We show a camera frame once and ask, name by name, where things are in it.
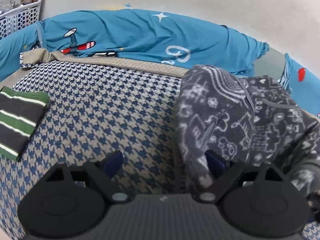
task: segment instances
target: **blue bedsheet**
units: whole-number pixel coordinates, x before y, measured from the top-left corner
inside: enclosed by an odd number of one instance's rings
[[[20,68],[20,53],[33,48],[37,41],[37,25],[35,24],[0,40],[0,81]]]
[[[288,53],[285,54],[284,73],[278,81],[298,106],[320,117],[320,80]]]
[[[191,68],[211,64],[254,74],[253,61],[269,50],[236,30],[187,16],[139,9],[76,11],[39,22],[43,47],[90,57],[119,57]]]

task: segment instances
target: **houndstooth fabric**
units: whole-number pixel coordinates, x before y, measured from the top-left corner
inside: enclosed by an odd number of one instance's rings
[[[115,180],[127,192],[173,192],[179,78],[53,61],[13,88],[47,92],[51,105],[22,159],[0,157],[0,226],[12,239],[24,236],[17,217],[20,200],[58,161],[82,165],[119,149],[124,165]]]

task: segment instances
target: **green striped cloth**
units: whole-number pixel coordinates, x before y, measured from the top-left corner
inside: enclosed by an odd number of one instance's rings
[[[0,90],[0,154],[17,161],[49,101],[44,92]]]

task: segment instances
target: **white doodle print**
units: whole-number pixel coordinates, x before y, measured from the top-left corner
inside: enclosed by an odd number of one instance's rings
[[[305,150],[305,149],[309,148],[310,146],[311,146],[311,143],[309,143],[308,141],[302,142],[302,150]]]
[[[256,163],[258,163],[261,159],[262,159],[262,154],[261,153],[256,154],[255,157],[254,157],[254,160],[255,160]]]
[[[186,99],[194,99],[195,103],[198,101],[200,103],[204,103],[208,92],[209,90],[207,89],[207,82],[205,82],[203,85],[195,83],[191,89],[185,89],[182,92],[181,97],[185,97]]]
[[[185,158],[188,156],[189,154],[189,149],[188,146],[185,143],[185,133],[186,130],[188,128],[188,125],[186,123],[180,123],[177,130],[179,130],[181,132],[182,136],[182,141],[179,143],[179,149],[180,149],[180,154],[182,156],[182,159],[185,160]]]
[[[198,139],[200,137],[201,132],[197,126],[192,129],[192,135],[195,139]]]
[[[242,84],[244,85],[245,88],[249,87],[249,83],[247,82],[247,80],[241,78],[240,81],[242,82]]]
[[[278,113],[278,114],[275,114],[275,116],[273,117],[273,122],[278,125],[283,119],[284,119],[284,113]]]
[[[165,59],[163,61],[161,61],[162,64],[169,64],[169,65],[174,65],[174,60],[172,59]]]
[[[286,126],[287,132],[292,133],[298,133],[299,132],[299,125],[298,124],[288,124]]]
[[[285,138],[284,138],[284,144],[285,145],[288,145],[290,143],[292,143],[293,141],[293,138],[290,136],[290,135],[287,135]]]
[[[178,49],[177,52],[172,52],[172,49]],[[189,49],[186,49],[184,47],[181,46],[177,46],[177,45],[170,45],[165,49],[166,54],[170,55],[170,56],[175,56],[176,60],[181,62],[181,63],[185,63],[190,59],[190,55],[191,52]]]
[[[317,134],[315,132],[311,132],[308,134],[306,140],[307,141],[314,141],[317,139]]]
[[[244,103],[244,105],[247,107],[245,100],[246,94],[242,87],[238,84],[238,88],[236,89],[235,84],[233,89],[228,88],[230,83],[236,82],[234,78],[230,76],[222,78],[221,72],[216,68],[206,66],[203,67],[203,69],[209,73],[211,85],[213,86],[215,92],[224,97],[225,100],[229,99],[236,104],[240,104],[240,106],[242,106],[242,103]]]
[[[303,128],[305,129],[306,126],[305,126],[305,124],[303,122],[302,111],[301,110],[297,110],[297,109],[289,109],[289,112],[291,113],[291,115],[288,115],[288,116],[292,118],[292,121],[293,122],[302,123]]]
[[[319,128],[319,132],[320,132],[320,125],[318,125],[318,120],[317,121],[314,121],[313,123],[309,124],[307,126],[307,129],[313,129],[315,126],[317,126]]]
[[[261,119],[261,118],[256,115],[256,116],[254,117],[253,121],[254,121],[254,122],[258,122],[260,119]]]
[[[249,139],[249,137],[244,137],[239,144],[242,146],[243,150],[247,150],[250,148],[250,143],[251,140]]]
[[[311,154],[318,154],[318,152],[315,150],[318,148],[318,141],[320,140],[320,137],[317,137],[314,141],[313,141],[313,146],[311,148]]]
[[[228,128],[228,121],[230,120],[230,115],[229,113],[225,112],[222,114],[220,117],[220,120],[217,122],[216,127],[214,130],[219,130],[221,132],[225,132]]]
[[[272,117],[272,114],[273,114],[273,112],[274,112],[275,110],[276,110],[276,109],[275,109],[274,107],[267,106],[267,109],[266,109],[266,117],[267,117],[267,118]]]
[[[192,106],[181,102],[179,105],[179,111],[177,113],[180,117],[189,117],[193,115]]]
[[[311,183],[315,177],[315,174],[309,170],[297,171],[298,178],[294,179],[292,184],[298,189],[301,190],[304,186],[307,186],[307,194],[310,193]]]
[[[255,99],[255,104],[254,104],[254,111],[255,113],[259,113],[260,110],[262,109],[262,101],[257,101],[257,99]]]
[[[201,156],[200,158],[197,159],[197,162],[199,162],[203,167],[205,167],[207,170],[208,168],[208,163],[207,163],[207,158],[204,156]]]
[[[246,112],[238,122],[234,122],[231,125],[231,128],[236,128],[237,126],[240,126],[242,131],[244,132],[245,137],[240,141],[240,145],[242,146],[243,150],[247,150],[250,147],[251,143],[251,139],[248,137],[248,124],[251,125],[251,129],[253,128],[250,122],[250,118],[251,115],[248,112]]]
[[[237,153],[237,145],[233,142],[229,142],[226,137],[219,138],[218,147],[221,149],[221,156],[229,161]]]
[[[303,133],[297,133],[295,136],[295,140],[300,140],[303,137]]]
[[[210,115],[208,119],[205,120],[204,122],[209,124],[209,123],[213,123],[213,120],[215,120],[214,122],[218,120],[218,118],[214,114]]]
[[[159,23],[161,22],[162,18],[169,17],[168,15],[164,15],[163,12],[159,14],[153,14],[152,16],[157,16],[159,18]]]
[[[216,143],[216,142],[217,142],[217,138],[214,135],[212,135],[210,137],[209,143]]]
[[[266,146],[265,151],[267,153],[274,153],[277,150],[277,146],[281,141],[280,131],[276,128],[274,123],[268,125],[266,131]]]
[[[216,98],[208,98],[208,106],[211,108],[217,108],[218,100]]]

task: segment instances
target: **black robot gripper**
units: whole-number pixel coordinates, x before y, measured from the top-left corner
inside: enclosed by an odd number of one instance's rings
[[[111,155],[113,161],[119,160],[119,156],[122,158],[120,152]],[[90,239],[87,232],[99,231],[101,228],[105,231],[100,233],[101,239],[122,240],[129,236],[131,239],[144,239],[145,232],[136,230],[140,225],[138,221],[146,224],[144,230],[153,228],[162,232],[168,229],[168,224],[162,223],[171,219],[186,220],[185,223],[189,223],[187,214],[199,217],[193,220],[197,221],[194,225],[188,224],[189,228],[184,229],[191,232],[202,232],[200,228],[204,224],[201,219],[205,218],[205,223],[209,223],[210,218],[212,223],[224,228],[219,230],[232,231],[235,237],[302,239],[300,233],[310,214],[308,202],[271,163],[264,163],[261,167],[252,167],[242,162],[229,163],[223,175],[204,191],[161,197],[137,195],[133,200],[120,189],[117,182],[110,180],[110,175],[106,175],[108,167],[112,169],[112,166],[116,166],[113,164],[110,159],[106,159],[99,163],[86,162],[80,167],[54,165],[18,206],[18,217],[25,232],[33,237],[30,239]],[[85,187],[77,185],[75,181],[83,181]],[[159,217],[164,222],[158,222],[156,226],[152,224]],[[119,229],[122,233],[117,235],[112,230],[124,226],[121,225],[124,218],[126,226],[135,228],[135,231],[126,235],[123,229]],[[208,227],[207,230],[215,234],[217,229]],[[208,232],[203,233],[203,239],[206,239]],[[186,235],[176,233],[176,239],[183,239]]]

